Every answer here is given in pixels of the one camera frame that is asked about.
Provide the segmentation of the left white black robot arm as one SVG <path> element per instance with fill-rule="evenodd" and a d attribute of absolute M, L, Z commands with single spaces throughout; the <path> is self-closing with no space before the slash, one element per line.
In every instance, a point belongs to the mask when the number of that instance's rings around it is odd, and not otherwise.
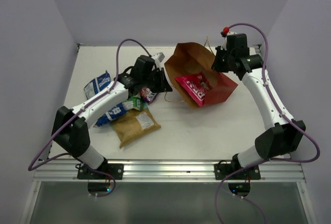
<path fill-rule="evenodd" d="M 141 55 L 130 71 L 119 74 L 91 99 L 71 109 L 65 106 L 59 108 L 53 125 L 52 140 L 72 157 L 89 166 L 93 177 L 105 177 L 108 171 L 106 159 L 91 145 L 89 129 L 102 115 L 137 95 L 144 87 L 153 93 L 172 91 L 161 66 L 163 59 L 163 53 Z"/>

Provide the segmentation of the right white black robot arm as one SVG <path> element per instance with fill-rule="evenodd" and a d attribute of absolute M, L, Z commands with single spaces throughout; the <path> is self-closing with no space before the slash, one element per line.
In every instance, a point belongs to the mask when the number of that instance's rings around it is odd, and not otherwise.
<path fill-rule="evenodd" d="M 275 89 L 263 70 L 260 55 L 250 54 L 247 36 L 230 32 L 225 35 L 224 44 L 216 48 L 212 65 L 216 72 L 233 72 L 251 93 L 263 120 L 265 131 L 259 135 L 254 145 L 233 156 L 230 172 L 235 178 L 243 178 L 249 172 L 248 165 L 297 150 L 302 139 L 293 125 L 305 130 L 303 121 L 296 121 L 292 115 L 285 119 L 286 108 L 277 94 L 272 101 L 269 92 Z"/>

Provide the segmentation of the red paper bag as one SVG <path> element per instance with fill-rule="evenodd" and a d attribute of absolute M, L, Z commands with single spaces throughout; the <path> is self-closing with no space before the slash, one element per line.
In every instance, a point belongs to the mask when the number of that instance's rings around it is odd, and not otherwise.
<path fill-rule="evenodd" d="M 191 108 L 224 103 L 238 84 L 212 70 L 215 56 L 199 43 L 178 43 L 164 63 L 169 80 Z"/>

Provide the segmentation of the pink snack bag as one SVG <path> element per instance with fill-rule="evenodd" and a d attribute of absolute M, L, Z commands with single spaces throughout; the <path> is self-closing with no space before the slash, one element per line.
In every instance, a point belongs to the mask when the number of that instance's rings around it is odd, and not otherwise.
<path fill-rule="evenodd" d="M 203 72 L 179 76 L 175 80 L 199 107 L 204 105 L 206 93 L 213 89 Z"/>

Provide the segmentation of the large blue chip bag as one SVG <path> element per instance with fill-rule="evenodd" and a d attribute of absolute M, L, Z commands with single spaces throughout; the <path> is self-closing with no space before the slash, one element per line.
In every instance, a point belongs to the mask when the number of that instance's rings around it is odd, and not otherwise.
<path fill-rule="evenodd" d="M 103 126 L 127 113 L 122 102 L 128 99 L 128 90 L 123 84 L 114 83 L 107 71 L 92 79 L 84 92 L 87 101 L 93 102 L 82 114 L 90 127 Z"/>

